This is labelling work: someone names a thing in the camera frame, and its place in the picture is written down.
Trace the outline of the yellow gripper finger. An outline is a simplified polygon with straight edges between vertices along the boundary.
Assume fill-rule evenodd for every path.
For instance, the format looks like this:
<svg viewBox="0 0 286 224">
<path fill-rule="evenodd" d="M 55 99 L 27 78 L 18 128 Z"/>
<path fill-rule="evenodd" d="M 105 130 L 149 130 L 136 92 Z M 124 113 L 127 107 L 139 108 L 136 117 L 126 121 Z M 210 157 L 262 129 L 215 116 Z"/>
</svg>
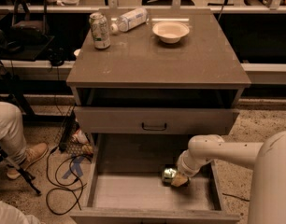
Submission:
<svg viewBox="0 0 286 224">
<path fill-rule="evenodd" d="M 180 187 L 186 184 L 188 181 L 189 181 L 189 178 L 186 175 L 180 172 L 176 172 L 175 176 L 172 178 L 171 185 L 173 187 Z"/>
</svg>

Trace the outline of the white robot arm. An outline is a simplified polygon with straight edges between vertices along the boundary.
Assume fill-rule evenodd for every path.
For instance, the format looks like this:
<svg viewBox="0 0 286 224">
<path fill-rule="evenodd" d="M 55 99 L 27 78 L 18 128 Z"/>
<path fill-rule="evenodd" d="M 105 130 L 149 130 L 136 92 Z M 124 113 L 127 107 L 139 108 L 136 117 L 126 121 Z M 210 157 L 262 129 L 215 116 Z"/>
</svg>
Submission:
<svg viewBox="0 0 286 224">
<path fill-rule="evenodd" d="M 172 185 L 183 185 L 213 160 L 252 170 L 248 224 L 286 224 L 286 131 L 263 142 L 241 143 L 196 135 L 178 158 Z"/>
</svg>

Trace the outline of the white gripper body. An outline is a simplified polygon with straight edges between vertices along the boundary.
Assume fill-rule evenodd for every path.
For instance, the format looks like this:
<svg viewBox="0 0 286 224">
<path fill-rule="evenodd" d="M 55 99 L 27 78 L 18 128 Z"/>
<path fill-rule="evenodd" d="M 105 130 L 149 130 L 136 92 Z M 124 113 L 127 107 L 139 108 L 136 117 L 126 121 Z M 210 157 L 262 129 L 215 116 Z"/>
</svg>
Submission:
<svg viewBox="0 0 286 224">
<path fill-rule="evenodd" d="M 177 161 L 178 171 L 188 177 L 195 176 L 200 169 L 209 164 L 211 159 L 196 158 L 189 150 L 183 151 Z"/>
</svg>

